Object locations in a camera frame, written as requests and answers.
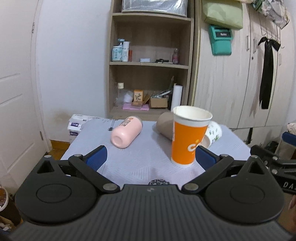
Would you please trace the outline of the orange and white paper cup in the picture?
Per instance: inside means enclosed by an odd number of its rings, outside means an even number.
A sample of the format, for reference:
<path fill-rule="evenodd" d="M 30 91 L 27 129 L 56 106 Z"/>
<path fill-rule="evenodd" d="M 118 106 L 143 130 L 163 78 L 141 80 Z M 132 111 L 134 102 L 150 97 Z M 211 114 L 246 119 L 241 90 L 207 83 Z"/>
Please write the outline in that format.
<path fill-rule="evenodd" d="M 195 161 L 196 148 L 201 144 L 213 115 L 202 108 L 182 105 L 173 109 L 171 161 L 182 167 Z"/>

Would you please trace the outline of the brown paper cup lying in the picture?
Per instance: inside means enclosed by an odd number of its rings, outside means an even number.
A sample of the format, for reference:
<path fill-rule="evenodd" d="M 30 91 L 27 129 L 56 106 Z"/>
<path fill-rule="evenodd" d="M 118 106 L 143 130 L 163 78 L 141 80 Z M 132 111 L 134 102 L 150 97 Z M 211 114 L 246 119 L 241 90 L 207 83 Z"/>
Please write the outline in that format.
<path fill-rule="evenodd" d="M 173 122 L 174 114 L 165 112 L 159 116 L 156 123 L 158 132 L 169 140 L 173 138 Z"/>

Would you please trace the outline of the white door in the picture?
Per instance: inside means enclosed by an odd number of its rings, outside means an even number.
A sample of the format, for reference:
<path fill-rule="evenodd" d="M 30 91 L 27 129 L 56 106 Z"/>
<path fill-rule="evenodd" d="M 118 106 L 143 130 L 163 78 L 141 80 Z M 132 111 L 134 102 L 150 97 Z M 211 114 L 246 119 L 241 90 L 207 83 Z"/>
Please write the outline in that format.
<path fill-rule="evenodd" d="M 1 185 L 16 193 L 49 151 L 36 80 L 41 1 L 1 1 Z"/>

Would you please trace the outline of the tissue pack white blue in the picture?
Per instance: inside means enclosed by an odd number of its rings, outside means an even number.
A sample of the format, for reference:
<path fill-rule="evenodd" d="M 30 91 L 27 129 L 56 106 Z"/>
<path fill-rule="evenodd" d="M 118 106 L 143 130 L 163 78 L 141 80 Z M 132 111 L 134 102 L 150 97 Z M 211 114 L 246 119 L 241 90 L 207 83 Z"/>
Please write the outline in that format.
<path fill-rule="evenodd" d="M 91 120 L 104 120 L 104 118 L 98 116 L 73 114 L 69 119 L 69 124 L 67 127 L 69 136 L 77 137 L 82 130 L 82 126 Z"/>

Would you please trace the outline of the pink bottle lying down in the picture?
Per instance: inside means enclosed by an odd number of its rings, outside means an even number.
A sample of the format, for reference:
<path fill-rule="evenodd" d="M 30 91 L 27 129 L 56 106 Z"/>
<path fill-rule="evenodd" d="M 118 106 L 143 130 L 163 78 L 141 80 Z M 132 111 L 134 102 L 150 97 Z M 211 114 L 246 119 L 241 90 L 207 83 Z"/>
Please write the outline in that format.
<path fill-rule="evenodd" d="M 127 148 L 140 134 L 143 128 L 142 120 L 136 116 L 129 116 L 111 132 L 111 142 L 120 149 Z"/>

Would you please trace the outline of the light wood wardrobe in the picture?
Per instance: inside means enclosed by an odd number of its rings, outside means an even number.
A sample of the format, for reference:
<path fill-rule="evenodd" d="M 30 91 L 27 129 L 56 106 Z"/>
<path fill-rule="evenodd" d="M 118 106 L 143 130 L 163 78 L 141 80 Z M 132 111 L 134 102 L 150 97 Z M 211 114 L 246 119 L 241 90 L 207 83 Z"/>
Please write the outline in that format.
<path fill-rule="evenodd" d="M 293 22 L 278 27 L 251 4 L 240 3 L 243 28 L 232 29 L 230 55 L 212 53 L 203 8 L 195 1 L 195 59 L 189 103 L 206 109 L 213 120 L 226 125 L 248 145 L 267 145 L 282 132 L 290 105 L 295 68 Z M 274 40 L 272 88 L 268 108 L 259 100 L 264 62 L 264 41 Z"/>

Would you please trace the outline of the black ribbon bow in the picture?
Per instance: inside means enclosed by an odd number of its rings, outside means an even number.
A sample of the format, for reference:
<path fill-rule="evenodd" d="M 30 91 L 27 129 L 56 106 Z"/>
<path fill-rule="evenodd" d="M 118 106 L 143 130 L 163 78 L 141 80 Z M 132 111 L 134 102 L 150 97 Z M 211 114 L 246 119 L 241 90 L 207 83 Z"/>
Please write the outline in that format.
<path fill-rule="evenodd" d="M 264 43 L 264 59 L 259 91 L 259 105 L 261 109 L 268 109 L 273 86 L 274 58 L 273 49 L 279 51 L 280 43 L 273 39 L 262 37 L 258 43 Z"/>

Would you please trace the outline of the clear bottle beige cap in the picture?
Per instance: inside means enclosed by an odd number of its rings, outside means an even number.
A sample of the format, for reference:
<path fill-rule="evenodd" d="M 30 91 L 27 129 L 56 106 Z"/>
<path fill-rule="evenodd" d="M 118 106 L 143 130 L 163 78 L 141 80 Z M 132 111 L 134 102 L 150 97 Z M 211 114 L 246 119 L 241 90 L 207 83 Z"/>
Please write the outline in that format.
<path fill-rule="evenodd" d="M 116 98 L 116 105 L 122 105 L 123 104 L 123 99 L 125 96 L 125 89 L 124 89 L 124 83 L 119 82 L 117 84 L 117 98 Z"/>

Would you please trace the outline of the white paper towel roll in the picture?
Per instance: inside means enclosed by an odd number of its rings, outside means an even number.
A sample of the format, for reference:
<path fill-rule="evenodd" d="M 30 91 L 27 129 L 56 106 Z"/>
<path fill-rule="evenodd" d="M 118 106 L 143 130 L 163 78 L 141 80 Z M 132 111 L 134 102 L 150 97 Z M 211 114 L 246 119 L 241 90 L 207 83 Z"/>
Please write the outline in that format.
<path fill-rule="evenodd" d="M 175 107 L 181 105 L 182 92 L 183 92 L 182 85 L 175 84 L 173 87 L 173 95 L 171 99 L 171 111 L 173 111 Z"/>

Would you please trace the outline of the teal hanging pouch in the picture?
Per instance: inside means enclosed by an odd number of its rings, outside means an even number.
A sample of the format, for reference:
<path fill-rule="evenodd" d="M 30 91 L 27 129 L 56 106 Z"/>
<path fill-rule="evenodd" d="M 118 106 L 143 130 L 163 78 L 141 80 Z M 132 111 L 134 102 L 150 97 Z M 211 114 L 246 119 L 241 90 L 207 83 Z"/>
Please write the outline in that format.
<path fill-rule="evenodd" d="M 231 29 L 209 25 L 208 33 L 214 56 L 229 56 L 232 54 L 231 41 L 233 40 L 233 35 Z"/>

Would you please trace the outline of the small pink bottle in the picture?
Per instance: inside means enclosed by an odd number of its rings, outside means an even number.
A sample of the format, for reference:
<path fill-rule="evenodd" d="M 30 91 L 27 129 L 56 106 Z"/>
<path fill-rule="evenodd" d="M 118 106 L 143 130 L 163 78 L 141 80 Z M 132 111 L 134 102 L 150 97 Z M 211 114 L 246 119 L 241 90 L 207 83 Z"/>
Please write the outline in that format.
<path fill-rule="evenodd" d="M 172 63 L 179 64 L 179 50 L 176 48 L 172 55 Z"/>

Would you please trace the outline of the light blue pump bottle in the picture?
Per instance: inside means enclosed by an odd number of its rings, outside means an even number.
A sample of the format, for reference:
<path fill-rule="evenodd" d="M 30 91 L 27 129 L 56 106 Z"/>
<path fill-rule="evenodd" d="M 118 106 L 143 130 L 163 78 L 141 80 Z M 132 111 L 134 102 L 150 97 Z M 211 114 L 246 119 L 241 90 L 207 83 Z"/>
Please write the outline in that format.
<path fill-rule="evenodd" d="M 111 61 L 112 62 L 121 62 L 122 61 L 122 52 L 123 52 L 123 43 L 125 39 L 118 39 L 118 45 L 112 48 L 111 52 Z"/>

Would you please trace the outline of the white tube bottle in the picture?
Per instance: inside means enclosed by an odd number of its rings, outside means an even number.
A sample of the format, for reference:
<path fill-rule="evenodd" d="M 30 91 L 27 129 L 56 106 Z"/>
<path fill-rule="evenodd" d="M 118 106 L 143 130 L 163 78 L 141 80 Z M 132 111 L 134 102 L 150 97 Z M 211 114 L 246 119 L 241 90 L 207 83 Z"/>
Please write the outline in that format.
<path fill-rule="evenodd" d="M 128 62 L 129 50 L 130 50 L 130 42 L 124 41 L 123 48 L 122 48 L 122 61 L 123 62 Z"/>

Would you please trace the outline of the wooden open shelf unit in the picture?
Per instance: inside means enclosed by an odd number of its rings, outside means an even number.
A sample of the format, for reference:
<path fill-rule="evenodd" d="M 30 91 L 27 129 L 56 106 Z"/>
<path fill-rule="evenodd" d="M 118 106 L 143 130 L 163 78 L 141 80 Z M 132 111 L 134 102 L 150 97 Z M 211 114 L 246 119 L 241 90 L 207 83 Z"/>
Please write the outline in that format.
<path fill-rule="evenodd" d="M 107 116 L 124 119 L 129 115 L 138 115 L 143 120 L 155 121 L 166 109 L 123 110 L 115 102 L 117 84 L 123 82 L 126 90 L 139 89 L 153 94 L 166 90 L 173 80 L 183 87 L 181 104 L 188 104 L 195 2 L 188 1 L 187 17 L 147 12 L 123 13 L 121 8 L 122 1 L 111 2 L 106 67 Z M 130 42 L 131 61 L 111 61 L 112 48 L 118 45 L 118 39 Z M 172 63 L 176 48 L 179 50 L 179 64 Z"/>

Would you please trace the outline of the silver insulated bag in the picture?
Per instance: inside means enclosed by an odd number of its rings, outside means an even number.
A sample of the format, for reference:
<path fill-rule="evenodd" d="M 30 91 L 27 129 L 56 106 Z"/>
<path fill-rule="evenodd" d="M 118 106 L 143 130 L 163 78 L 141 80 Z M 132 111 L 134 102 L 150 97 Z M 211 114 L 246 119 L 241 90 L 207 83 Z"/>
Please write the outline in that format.
<path fill-rule="evenodd" d="M 182 0 L 128 0 L 122 1 L 121 11 L 148 12 L 187 17 L 188 1 Z"/>

